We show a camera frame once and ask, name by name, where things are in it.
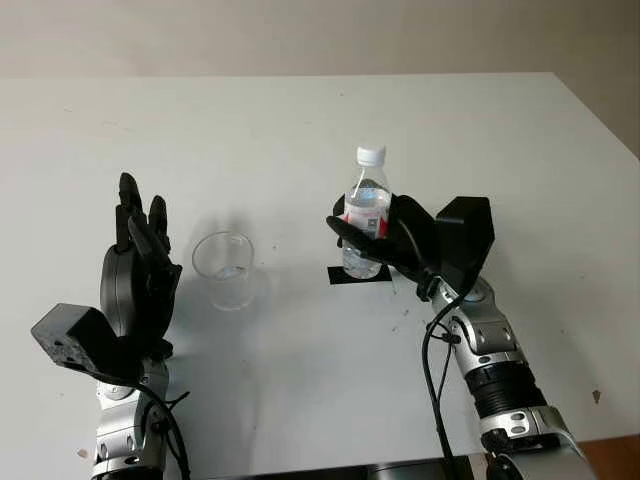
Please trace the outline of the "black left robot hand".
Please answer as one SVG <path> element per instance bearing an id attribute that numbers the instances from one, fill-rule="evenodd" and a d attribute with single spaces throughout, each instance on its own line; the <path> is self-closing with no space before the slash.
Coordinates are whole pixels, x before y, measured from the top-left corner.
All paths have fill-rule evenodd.
<path id="1" fill-rule="evenodd" d="M 155 361 L 173 354 L 164 339 L 172 319 L 182 266 L 170 259 L 165 200 L 156 195 L 143 209 L 135 178 L 119 179 L 115 244 L 106 252 L 100 305 L 117 337 L 137 355 Z"/>

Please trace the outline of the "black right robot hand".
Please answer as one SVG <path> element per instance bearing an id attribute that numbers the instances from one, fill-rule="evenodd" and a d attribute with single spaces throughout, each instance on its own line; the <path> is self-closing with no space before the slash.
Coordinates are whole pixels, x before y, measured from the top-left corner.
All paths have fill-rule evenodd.
<path id="1" fill-rule="evenodd" d="M 417 284 L 416 294 L 429 302 L 434 278 L 440 269 L 439 244 L 434 218 L 412 197 L 391 195 L 386 235 L 371 239 L 344 218 L 345 197 L 334 204 L 327 225 L 338 235 L 337 245 L 353 246 L 359 256 L 394 267 Z"/>

